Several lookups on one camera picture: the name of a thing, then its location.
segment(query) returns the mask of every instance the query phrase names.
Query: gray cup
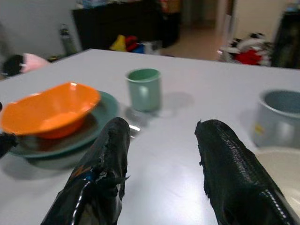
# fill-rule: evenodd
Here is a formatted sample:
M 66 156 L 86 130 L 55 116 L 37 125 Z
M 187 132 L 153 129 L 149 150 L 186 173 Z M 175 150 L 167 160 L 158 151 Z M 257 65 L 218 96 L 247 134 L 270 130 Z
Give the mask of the gray cup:
M 272 90 L 261 95 L 253 140 L 260 147 L 300 148 L 300 92 Z

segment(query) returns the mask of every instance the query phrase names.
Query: floor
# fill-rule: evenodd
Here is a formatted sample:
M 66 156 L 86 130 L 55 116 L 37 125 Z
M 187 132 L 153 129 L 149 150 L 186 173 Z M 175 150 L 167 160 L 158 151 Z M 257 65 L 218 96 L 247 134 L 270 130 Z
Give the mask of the floor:
M 179 41 L 163 49 L 162 54 L 198 60 L 217 60 L 217 50 L 221 44 L 222 38 L 216 34 L 214 28 L 183 27 Z

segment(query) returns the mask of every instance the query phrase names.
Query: teal plate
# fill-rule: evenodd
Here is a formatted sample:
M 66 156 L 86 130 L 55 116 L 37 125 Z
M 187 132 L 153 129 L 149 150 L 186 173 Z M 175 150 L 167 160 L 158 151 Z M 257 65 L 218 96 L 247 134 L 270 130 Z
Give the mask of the teal plate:
M 70 153 L 95 140 L 104 125 L 118 114 L 117 100 L 100 91 L 101 101 L 85 119 L 83 126 L 70 136 L 43 139 L 33 135 L 18 137 L 18 145 L 10 153 L 23 158 L 48 158 Z

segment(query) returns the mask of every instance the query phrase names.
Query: water bottle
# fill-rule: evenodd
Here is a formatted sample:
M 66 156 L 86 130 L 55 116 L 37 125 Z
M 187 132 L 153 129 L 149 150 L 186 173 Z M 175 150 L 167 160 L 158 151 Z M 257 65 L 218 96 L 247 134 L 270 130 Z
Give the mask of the water bottle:
M 65 24 L 62 24 L 60 26 L 60 39 L 61 39 L 62 45 L 64 46 L 66 56 L 77 53 L 77 50 L 74 46 L 72 37 L 68 30 L 68 26 Z

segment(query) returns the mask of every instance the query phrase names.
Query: light green cup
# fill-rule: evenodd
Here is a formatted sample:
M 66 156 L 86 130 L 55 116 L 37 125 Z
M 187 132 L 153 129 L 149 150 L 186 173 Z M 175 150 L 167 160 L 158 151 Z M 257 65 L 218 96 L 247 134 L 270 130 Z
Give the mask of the light green cup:
M 160 72 L 156 69 L 138 69 L 127 74 L 132 107 L 149 112 L 160 108 Z

